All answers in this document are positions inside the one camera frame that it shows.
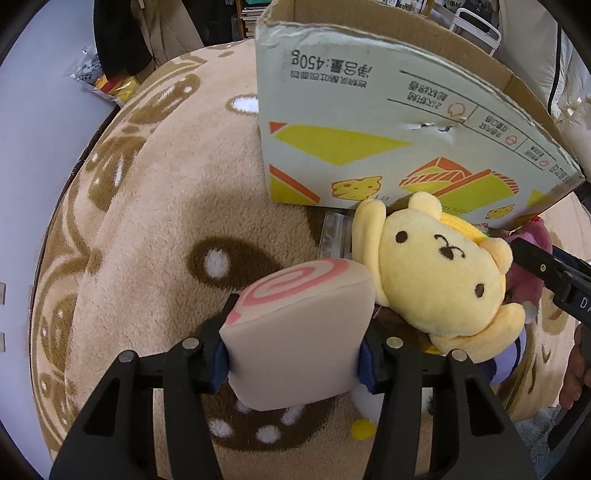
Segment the person's right hand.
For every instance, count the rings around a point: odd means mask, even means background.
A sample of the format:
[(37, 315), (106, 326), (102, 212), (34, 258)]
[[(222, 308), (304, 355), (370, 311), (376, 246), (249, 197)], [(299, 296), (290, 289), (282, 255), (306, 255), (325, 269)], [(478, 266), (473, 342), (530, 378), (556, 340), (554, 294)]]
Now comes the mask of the person's right hand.
[(559, 403), (565, 409), (570, 409), (580, 399), (584, 386), (590, 386), (590, 371), (581, 352), (582, 331), (583, 325), (580, 324), (574, 333), (574, 346), (570, 352), (559, 394)]

